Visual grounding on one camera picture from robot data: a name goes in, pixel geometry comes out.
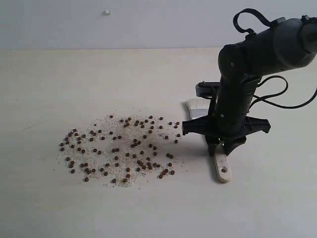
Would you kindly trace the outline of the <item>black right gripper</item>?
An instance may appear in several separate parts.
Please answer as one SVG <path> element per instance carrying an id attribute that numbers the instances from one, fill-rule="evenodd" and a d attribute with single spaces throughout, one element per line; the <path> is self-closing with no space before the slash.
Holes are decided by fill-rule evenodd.
<path id="1" fill-rule="evenodd" d="M 204 116 L 197 119 L 192 119 L 182 122 L 182 134 L 196 133 L 208 136 L 213 139 L 221 139 L 229 142 L 223 144 L 223 149 L 228 156 L 234 149 L 241 146 L 242 143 L 230 141 L 238 139 L 258 131 L 268 133 L 270 123 L 267 119 L 259 119 L 246 116 L 236 122 L 233 121 L 217 121 L 217 118 L 212 116 Z M 215 154 L 215 150 L 219 142 L 208 142 L 208 153 L 210 156 Z"/>

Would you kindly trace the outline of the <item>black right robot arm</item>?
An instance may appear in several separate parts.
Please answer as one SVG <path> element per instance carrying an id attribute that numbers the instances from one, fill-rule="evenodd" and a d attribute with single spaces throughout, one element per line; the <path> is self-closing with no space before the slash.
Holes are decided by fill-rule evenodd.
<path id="1" fill-rule="evenodd" d="M 247 115 L 262 78 L 305 67 L 317 54 L 316 18 L 280 18 L 267 26 L 265 31 L 249 32 L 243 42 L 221 49 L 220 81 L 196 85 L 196 95 L 209 99 L 209 111 L 206 116 L 183 122 L 182 133 L 204 135 L 210 155 L 219 144 L 230 154 L 249 134 L 268 133 L 268 120 Z"/>

